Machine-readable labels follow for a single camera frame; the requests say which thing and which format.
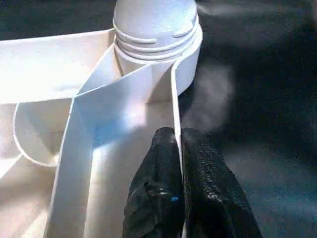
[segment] dark surface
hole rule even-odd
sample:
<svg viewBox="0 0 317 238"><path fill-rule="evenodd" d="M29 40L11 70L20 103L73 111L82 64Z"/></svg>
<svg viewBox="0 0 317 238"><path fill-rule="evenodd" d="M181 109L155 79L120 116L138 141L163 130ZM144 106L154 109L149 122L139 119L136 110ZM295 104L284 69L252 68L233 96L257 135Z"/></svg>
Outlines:
<svg viewBox="0 0 317 238"><path fill-rule="evenodd" d="M0 39L107 29L115 1L7 1ZM317 237L316 32L304 0L199 1L182 125L211 135L268 238Z"/></svg>

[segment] white plastic divider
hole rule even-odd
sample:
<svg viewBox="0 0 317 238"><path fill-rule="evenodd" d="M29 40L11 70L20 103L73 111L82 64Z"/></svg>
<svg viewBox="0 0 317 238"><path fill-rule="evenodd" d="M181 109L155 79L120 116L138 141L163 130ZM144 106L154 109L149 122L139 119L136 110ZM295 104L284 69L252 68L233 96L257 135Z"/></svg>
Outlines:
<svg viewBox="0 0 317 238"><path fill-rule="evenodd" d="M172 77L175 77L178 94L184 92L194 80L202 41L203 31L199 25L194 44L187 51L185 51L173 65Z"/></svg>
<svg viewBox="0 0 317 238"><path fill-rule="evenodd" d="M75 96L113 37L114 30L110 29L0 41L0 103Z"/></svg>
<svg viewBox="0 0 317 238"><path fill-rule="evenodd" d="M100 32L88 35L94 36L94 34L100 37ZM103 39L106 38L108 43L113 42L113 36L113 30L105 31L102 34ZM65 39L60 39L60 43L68 38L76 39L77 37L77 34L65 36ZM98 60L81 89L76 88L82 93L114 82L121 76L112 44ZM13 119L13 131L17 147L27 159L41 166L56 167L71 98L54 99L56 94L51 96L53 98L47 98L43 101L17 104Z"/></svg>
<svg viewBox="0 0 317 238"><path fill-rule="evenodd" d="M71 108L45 237L83 237L94 138L75 101Z"/></svg>

